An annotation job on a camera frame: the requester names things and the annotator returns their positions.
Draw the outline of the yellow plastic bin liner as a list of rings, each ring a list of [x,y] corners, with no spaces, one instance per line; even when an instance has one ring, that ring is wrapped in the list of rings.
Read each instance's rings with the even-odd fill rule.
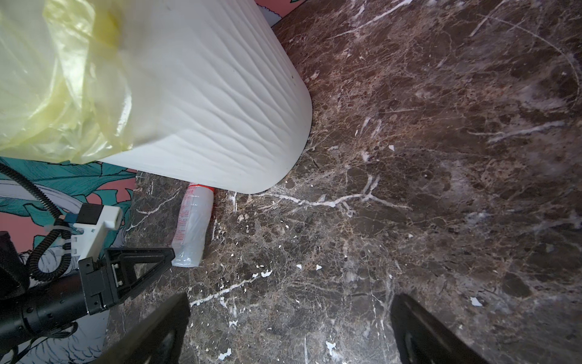
[[[133,147],[126,1],[1,3],[1,155],[84,164]]]

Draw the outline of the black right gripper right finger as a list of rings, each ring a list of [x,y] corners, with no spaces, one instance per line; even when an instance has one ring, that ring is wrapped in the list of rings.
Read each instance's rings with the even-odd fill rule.
[[[487,364],[407,294],[397,294],[393,298],[390,321],[402,363]]]

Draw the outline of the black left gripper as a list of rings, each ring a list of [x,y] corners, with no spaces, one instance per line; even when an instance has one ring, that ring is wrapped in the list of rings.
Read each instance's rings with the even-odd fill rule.
[[[76,273],[1,302],[1,349],[63,329],[86,315],[136,298],[172,267],[172,248],[108,248],[105,263],[79,262]]]

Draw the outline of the white opaque bottle red cap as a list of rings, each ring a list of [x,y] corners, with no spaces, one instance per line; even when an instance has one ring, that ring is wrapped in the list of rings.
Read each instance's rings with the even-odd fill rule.
[[[202,261],[214,196],[213,187],[190,184],[186,189],[171,243],[175,254],[172,260],[173,266],[194,268],[198,267]]]

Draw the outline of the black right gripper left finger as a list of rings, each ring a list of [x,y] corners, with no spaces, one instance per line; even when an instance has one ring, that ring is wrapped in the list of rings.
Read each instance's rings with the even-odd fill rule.
[[[175,294],[94,362],[178,363],[189,317],[188,296]]]

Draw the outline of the white ribbed trash bin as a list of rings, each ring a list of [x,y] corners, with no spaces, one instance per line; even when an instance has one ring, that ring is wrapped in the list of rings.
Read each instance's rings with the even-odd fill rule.
[[[254,1],[132,1],[119,55],[133,148],[108,163],[257,194],[301,156],[312,99]]]

